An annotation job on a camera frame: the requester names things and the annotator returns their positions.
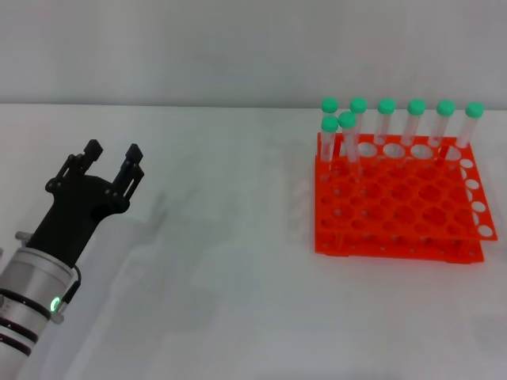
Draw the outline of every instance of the green led light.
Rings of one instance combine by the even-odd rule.
[[[51,301],[51,312],[54,313],[56,311],[56,309],[58,309],[58,306],[60,304],[60,297],[54,297],[53,300]]]

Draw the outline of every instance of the robotic arm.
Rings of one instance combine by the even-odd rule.
[[[54,202],[42,223],[33,235],[17,235],[22,247],[0,275],[0,380],[16,378],[49,321],[63,321],[81,284],[79,256],[103,219],[129,208],[144,176],[135,144],[112,183],[87,176],[101,153],[90,140],[84,154],[71,154],[46,184]]]

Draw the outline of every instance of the test tube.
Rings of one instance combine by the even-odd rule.
[[[406,118],[405,129],[402,135],[402,145],[411,146],[414,143],[414,136],[419,127],[419,119],[426,110],[426,103],[421,99],[412,99],[406,108],[409,112]]]
[[[338,110],[338,100],[336,97],[325,97],[322,99],[322,117],[334,115]]]
[[[356,126],[354,127],[354,135],[356,136],[356,143],[359,142],[359,135],[363,128],[363,114],[368,108],[368,101],[363,97],[354,97],[350,102],[350,111],[356,115]]]
[[[396,109],[396,102],[389,97],[379,102],[379,118],[377,120],[377,128],[373,142],[376,145],[383,145],[386,142],[387,133],[389,133],[389,125],[391,124],[391,115]]]
[[[428,137],[429,146],[436,148],[442,143],[442,137],[444,136],[445,128],[447,128],[449,119],[451,118],[455,109],[456,106],[454,105],[453,101],[443,99],[442,101],[438,102],[438,105],[436,107],[435,125],[433,126],[431,135]]]
[[[356,115],[353,112],[342,112],[338,117],[338,123],[343,130],[343,139],[345,141],[345,153],[349,162],[355,164],[359,161],[359,152],[357,151],[356,134]]]
[[[322,118],[322,132],[320,134],[320,159],[322,162],[333,160],[334,136],[338,129],[338,119],[334,115]]]
[[[458,148],[463,149],[467,147],[470,142],[470,138],[477,127],[478,120],[481,118],[483,113],[484,105],[482,103],[477,101],[468,103],[467,109],[465,110],[467,117],[465,118],[465,122],[461,127],[461,132],[456,139],[456,146]]]

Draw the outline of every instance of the test tube rack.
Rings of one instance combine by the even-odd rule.
[[[373,135],[358,137],[359,168],[347,161],[341,134],[331,163],[321,161],[318,135],[317,253],[484,261],[480,241],[496,241],[497,234],[470,144],[448,161],[453,137],[437,148],[426,145],[428,136],[415,136],[408,147],[400,135],[388,135],[381,146],[373,144]]]

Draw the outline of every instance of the white table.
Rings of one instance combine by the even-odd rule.
[[[145,154],[130,210],[99,226],[65,323],[45,332],[21,378],[506,378],[501,242],[473,265],[311,252],[319,119],[302,109],[0,106],[2,267],[14,233],[33,231],[50,207],[44,186],[68,154],[98,139],[105,151],[90,173],[109,179],[130,143]],[[473,140],[501,238],[506,124],[507,112],[487,112]]]

